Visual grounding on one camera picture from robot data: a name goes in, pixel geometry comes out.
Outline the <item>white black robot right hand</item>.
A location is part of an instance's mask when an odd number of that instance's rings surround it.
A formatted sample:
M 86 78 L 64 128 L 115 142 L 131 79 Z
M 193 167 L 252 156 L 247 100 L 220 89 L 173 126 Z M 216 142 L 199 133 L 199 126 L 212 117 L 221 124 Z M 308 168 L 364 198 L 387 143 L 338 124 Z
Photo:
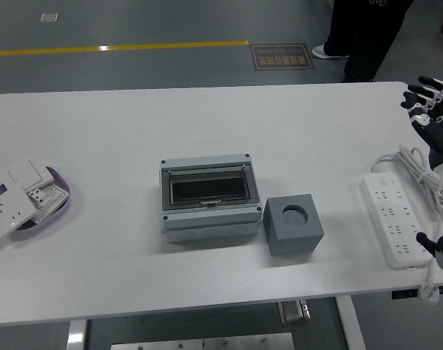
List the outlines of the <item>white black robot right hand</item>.
M 440 178 L 443 193 L 443 81 L 420 76 L 417 85 L 409 85 L 401 106 L 409 115 L 412 127 L 429 146 L 429 164 Z

